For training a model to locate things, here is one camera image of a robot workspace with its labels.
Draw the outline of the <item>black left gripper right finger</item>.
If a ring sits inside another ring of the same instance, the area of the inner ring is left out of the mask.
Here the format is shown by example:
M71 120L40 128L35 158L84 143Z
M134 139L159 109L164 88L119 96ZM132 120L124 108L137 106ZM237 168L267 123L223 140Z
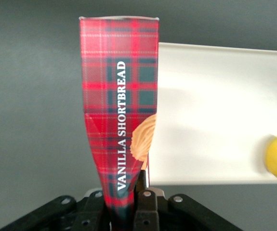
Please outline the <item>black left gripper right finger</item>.
M134 231L159 231L156 194L147 188L146 171L141 170L135 186Z

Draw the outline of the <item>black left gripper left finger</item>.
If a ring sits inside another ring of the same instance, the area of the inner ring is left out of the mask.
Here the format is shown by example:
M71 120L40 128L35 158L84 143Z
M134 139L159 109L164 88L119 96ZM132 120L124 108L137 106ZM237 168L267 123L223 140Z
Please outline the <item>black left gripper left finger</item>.
M79 202L77 213L78 231L110 231L109 214L101 189L88 190Z

